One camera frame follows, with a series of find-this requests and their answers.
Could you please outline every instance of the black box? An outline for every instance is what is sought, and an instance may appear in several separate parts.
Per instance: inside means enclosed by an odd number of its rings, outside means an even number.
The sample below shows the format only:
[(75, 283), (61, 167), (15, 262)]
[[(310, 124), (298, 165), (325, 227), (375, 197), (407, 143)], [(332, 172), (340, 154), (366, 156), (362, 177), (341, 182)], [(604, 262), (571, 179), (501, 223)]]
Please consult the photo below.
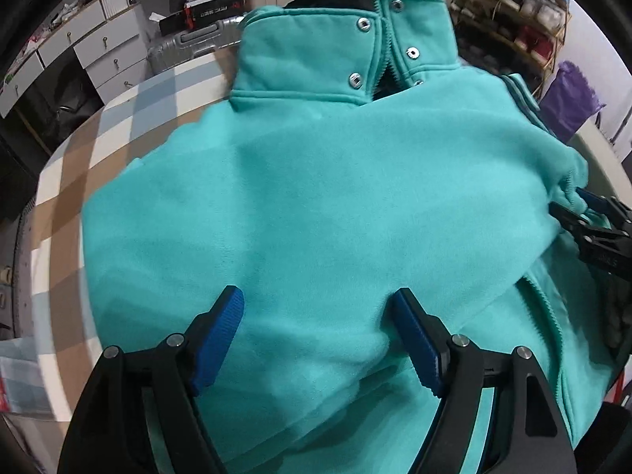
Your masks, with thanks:
[(158, 22), (158, 27), (160, 27), (160, 35), (162, 37), (186, 30), (186, 16), (184, 15), (184, 10), (161, 19)]
[(204, 28), (220, 19), (246, 12), (244, 0), (197, 0), (184, 8), (189, 30)]

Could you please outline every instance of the teal hoodie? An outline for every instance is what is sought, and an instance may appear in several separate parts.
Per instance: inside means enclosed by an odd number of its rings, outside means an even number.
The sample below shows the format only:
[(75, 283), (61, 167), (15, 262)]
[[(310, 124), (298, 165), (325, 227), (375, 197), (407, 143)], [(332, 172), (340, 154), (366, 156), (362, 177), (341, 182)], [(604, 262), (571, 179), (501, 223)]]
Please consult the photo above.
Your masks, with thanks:
[[(531, 348), (573, 444), (612, 374), (598, 287), (547, 211), (586, 210), (585, 161), (519, 77), (460, 66), (443, 0), (374, 6), (250, 13), (229, 99), (83, 208), (103, 345), (153, 347), (243, 290), (197, 399), (231, 473), (408, 471), (438, 400), (384, 315), (400, 287), (482, 348)], [(399, 92), (374, 100), (387, 70)]]

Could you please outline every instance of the silver suitcase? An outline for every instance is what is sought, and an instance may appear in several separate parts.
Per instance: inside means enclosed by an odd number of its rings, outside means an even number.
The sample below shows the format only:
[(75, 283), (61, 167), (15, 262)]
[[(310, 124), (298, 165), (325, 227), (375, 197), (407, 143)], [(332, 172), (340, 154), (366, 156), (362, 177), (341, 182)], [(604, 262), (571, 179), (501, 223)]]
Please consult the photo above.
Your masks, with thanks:
[(152, 46), (147, 60), (157, 75), (178, 64), (226, 46), (234, 45), (241, 39), (238, 25), (243, 16), (229, 17), (193, 32), (178, 32)]

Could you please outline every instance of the snap button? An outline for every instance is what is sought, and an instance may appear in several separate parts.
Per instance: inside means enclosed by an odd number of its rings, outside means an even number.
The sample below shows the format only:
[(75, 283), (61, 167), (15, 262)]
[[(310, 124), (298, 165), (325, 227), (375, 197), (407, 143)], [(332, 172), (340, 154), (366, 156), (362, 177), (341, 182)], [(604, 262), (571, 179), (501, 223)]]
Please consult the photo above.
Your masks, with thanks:
[(358, 22), (356, 24), (358, 25), (358, 28), (363, 32), (368, 32), (369, 30), (371, 30), (371, 22), (365, 17), (361, 17), (360, 19), (358, 19)]
[(404, 2), (402, 2), (401, 0), (393, 0), (391, 2), (391, 7), (395, 12), (401, 12), (401, 10), (404, 8)]
[(419, 50), (415, 47), (410, 47), (406, 50), (406, 55), (415, 60), (416, 58), (419, 58)]
[(362, 77), (359, 73), (352, 73), (349, 77), (349, 85), (354, 89), (359, 89), (362, 87)]

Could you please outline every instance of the blue gripper pad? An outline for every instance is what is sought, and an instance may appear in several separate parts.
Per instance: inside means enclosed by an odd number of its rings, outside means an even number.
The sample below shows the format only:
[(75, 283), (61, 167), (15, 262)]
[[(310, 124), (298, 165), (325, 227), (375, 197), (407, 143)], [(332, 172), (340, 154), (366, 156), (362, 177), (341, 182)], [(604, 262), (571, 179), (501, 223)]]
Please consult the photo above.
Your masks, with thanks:
[(398, 290), (391, 298), (391, 316), (395, 328), (410, 356), (410, 360), (413, 362), (421, 384), (431, 389), (435, 397), (442, 397), (444, 382), (440, 375), (438, 351), (432, 345), (432, 340), (415, 316), (403, 290)]
[(198, 315), (187, 329), (188, 347), (195, 358), (193, 375), (189, 381), (194, 395), (215, 382), (239, 328), (244, 304), (241, 290), (229, 285), (211, 310)]

